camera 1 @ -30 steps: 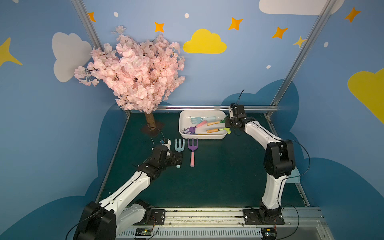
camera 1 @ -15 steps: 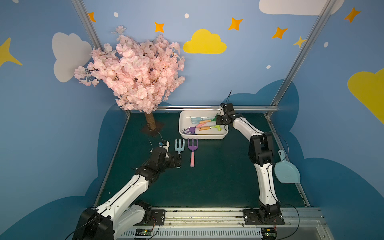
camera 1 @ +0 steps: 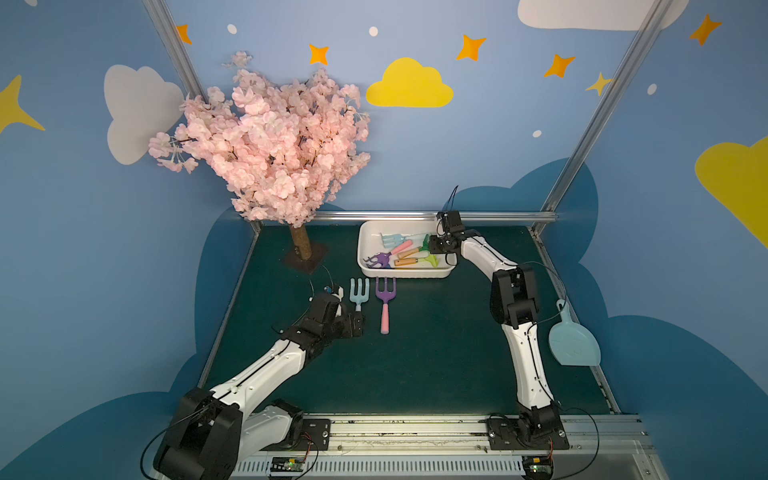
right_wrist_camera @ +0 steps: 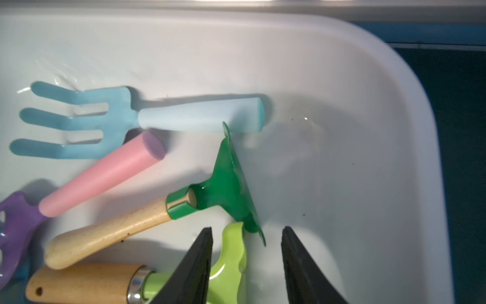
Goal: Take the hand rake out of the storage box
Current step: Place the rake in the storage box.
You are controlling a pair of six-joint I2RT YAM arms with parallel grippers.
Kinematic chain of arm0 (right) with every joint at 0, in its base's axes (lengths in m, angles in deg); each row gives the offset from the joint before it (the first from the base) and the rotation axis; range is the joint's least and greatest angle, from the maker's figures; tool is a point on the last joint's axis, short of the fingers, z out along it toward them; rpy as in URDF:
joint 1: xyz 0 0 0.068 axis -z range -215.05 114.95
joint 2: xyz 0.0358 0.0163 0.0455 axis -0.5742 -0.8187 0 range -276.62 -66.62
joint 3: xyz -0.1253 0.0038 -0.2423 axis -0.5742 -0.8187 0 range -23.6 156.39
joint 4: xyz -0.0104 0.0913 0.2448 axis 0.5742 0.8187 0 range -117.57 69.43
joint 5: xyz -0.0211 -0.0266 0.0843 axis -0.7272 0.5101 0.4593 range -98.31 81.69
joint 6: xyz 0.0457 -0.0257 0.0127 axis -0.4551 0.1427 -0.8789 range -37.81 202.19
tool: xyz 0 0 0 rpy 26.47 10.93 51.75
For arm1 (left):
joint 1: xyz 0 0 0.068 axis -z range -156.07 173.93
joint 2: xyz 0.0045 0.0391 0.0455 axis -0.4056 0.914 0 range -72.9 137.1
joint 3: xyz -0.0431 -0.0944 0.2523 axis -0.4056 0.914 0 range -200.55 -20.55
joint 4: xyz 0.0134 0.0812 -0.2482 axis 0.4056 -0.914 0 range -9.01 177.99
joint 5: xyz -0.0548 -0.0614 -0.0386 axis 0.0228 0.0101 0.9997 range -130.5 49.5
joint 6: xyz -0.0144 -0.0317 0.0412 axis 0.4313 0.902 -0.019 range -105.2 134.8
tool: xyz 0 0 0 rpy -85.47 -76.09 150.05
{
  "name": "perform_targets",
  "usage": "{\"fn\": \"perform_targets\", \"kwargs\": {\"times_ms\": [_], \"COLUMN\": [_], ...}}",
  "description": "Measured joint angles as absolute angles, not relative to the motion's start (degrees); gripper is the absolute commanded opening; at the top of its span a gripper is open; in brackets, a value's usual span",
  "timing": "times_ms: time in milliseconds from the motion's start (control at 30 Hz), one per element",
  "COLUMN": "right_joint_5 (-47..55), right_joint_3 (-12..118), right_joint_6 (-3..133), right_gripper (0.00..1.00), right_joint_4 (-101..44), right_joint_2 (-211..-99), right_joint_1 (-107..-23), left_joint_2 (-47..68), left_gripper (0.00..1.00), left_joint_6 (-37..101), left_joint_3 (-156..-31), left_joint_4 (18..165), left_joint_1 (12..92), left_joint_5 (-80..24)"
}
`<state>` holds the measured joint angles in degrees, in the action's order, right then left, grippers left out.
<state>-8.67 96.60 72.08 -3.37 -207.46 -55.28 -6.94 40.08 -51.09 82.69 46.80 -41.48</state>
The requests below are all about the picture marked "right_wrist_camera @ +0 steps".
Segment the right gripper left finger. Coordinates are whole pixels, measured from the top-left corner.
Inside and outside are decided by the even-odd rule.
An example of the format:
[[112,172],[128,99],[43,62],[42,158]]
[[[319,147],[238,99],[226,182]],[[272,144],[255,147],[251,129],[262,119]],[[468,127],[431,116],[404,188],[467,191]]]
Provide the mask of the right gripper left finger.
[[151,302],[205,304],[208,296],[212,250],[212,229],[206,227],[201,230],[182,262]]

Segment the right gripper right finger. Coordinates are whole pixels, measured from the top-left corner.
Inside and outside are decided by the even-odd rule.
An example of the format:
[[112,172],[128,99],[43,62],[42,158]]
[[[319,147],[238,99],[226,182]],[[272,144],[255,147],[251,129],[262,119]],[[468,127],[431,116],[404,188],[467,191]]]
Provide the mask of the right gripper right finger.
[[282,231],[282,259],[290,303],[346,303],[319,269],[294,230]]

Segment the white plastic storage box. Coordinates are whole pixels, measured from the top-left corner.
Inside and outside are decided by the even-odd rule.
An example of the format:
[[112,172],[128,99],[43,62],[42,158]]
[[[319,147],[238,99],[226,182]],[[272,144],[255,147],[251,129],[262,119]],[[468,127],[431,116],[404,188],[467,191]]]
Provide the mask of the white plastic storage box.
[[1,196],[39,200],[88,160],[19,157],[18,138],[69,142],[20,110],[38,98],[129,86],[142,107],[258,95],[267,125],[233,135],[265,234],[248,234],[249,303],[287,303],[290,226],[350,303],[453,303],[437,128],[428,97],[386,43],[322,16],[1,8]]

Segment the lime fork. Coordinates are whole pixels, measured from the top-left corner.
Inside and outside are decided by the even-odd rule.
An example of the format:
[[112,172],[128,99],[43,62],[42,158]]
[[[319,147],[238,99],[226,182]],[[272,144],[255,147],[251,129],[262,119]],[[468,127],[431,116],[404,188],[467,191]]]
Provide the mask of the lime fork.
[[[247,302],[244,233],[241,222],[223,230],[207,303]],[[25,296],[38,303],[149,303],[170,277],[137,264],[80,263],[59,271],[43,267],[29,279]]]

